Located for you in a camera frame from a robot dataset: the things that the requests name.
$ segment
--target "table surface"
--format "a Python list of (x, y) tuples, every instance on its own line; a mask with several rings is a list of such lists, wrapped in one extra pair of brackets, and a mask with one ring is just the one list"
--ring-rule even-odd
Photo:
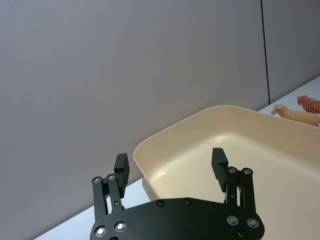
[[(297, 104), (297, 97), (302, 95), (308, 95), (309, 97), (320, 100), (320, 76), (307, 84), (292, 91), (286, 96), (275, 101), (274, 104), (284, 104), (290, 109), (303, 111), (302, 106)], [(266, 106), (259, 112), (264, 114), (271, 114), (273, 104)], [(143, 185), (142, 178), (138, 181), (127, 186), (125, 190), (125, 197), (122, 200), (122, 205), (127, 209), (140, 204), (149, 202)], [(107, 199), (108, 206), (110, 206), (110, 199)], [(56, 226), (50, 231), (37, 237), (35, 240), (89, 240), (91, 228), (95, 223), (94, 207), (90, 207), (87, 210), (79, 213), (71, 219)]]

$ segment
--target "toy sheep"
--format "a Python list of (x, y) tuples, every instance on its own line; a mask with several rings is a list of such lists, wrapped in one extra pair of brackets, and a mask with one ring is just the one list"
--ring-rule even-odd
[(320, 101), (308, 95), (297, 96), (297, 103), (302, 105), (303, 109), (308, 113), (320, 114)]
[(320, 118), (310, 112), (297, 111), (287, 108), (282, 104), (275, 104), (271, 112), (272, 115), (279, 114), (284, 119), (290, 119), (303, 124), (309, 124), (315, 127), (319, 127)]

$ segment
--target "screw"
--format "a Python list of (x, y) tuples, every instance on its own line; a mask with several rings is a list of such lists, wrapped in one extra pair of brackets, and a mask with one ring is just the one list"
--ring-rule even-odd
[(114, 230), (116, 232), (122, 232), (124, 229), (126, 228), (126, 224), (124, 222), (118, 222), (115, 227)]
[(101, 237), (101, 236), (103, 236), (103, 235), (105, 234), (105, 232), (106, 232), (106, 228), (103, 227), (103, 226), (100, 226), (100, 227), (95, 231), (95, 235), (96, 235), (97, 237)]
[(97, 184), (98, 182), (100, 182), (100, 177), (96, 177), (95, 179), (93, 179), (93, 182), (96, 183), (96, 184)]
[(259, 222), (253, 218), (249, 218), (246, 223), (251, 227), (251, 228), (257, 228), (259, 227)]
[(163, 207), (163, 206), (165, 205), (165, 201), (163, 201), (163, 200), (158, 200), (158, 201), (156, 201), (156, 205), (157, 205), (158, 207)]
[(248, 169), (248, 168), (246, 168), (246, 169), (243, 170), (243, 171), (244, 171), (245, 174), (251, 174), (251, 173), (252, 173), (252, 171), (251, 171), (250, 169)]
[(238, 237), (241, 239), (245, 239), (246, 238), (246, 233), (244, 231), (238, 231)]
[(234, 174), (237, 171), (237, 169), (235, 169), (234, 167), (230, 167), (229, 168), (229, 172)]
[(185, 203), (185, 204), (191, 204), (191, 199), (190, 199), (190, 198), (186, 198), (186, 199), (184, 200), (184, 203)]
[(115, 175), (108, 176), (108, 180), (113, 180), (113, 179), (115, 179)]
[(230, 224), (232, 226), (238, 225), (238, 223), (239, 223), (238, 218), (236, 218), (235, 216), (228, 216), (226, 218), (226, 221), (228, 222), (228, 224)]

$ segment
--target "orange striped tiger figurine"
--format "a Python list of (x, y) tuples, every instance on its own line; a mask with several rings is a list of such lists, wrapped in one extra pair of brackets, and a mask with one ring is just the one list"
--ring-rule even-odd
[(308, 95), (297, 96), (298, 104), (302, 105), (303, 109), (308, 113), (320, 114), (320, 101)]

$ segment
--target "beige tray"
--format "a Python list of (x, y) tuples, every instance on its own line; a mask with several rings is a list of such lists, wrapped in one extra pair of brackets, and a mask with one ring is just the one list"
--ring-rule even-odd
[(320, 129), (303, 123), (235, 106), (200, 111), (136, 148), (146, 192), (222, 203), (211, 167), (217, 147), (229, 166), (253, 170), (263, 239), (320, 239)]

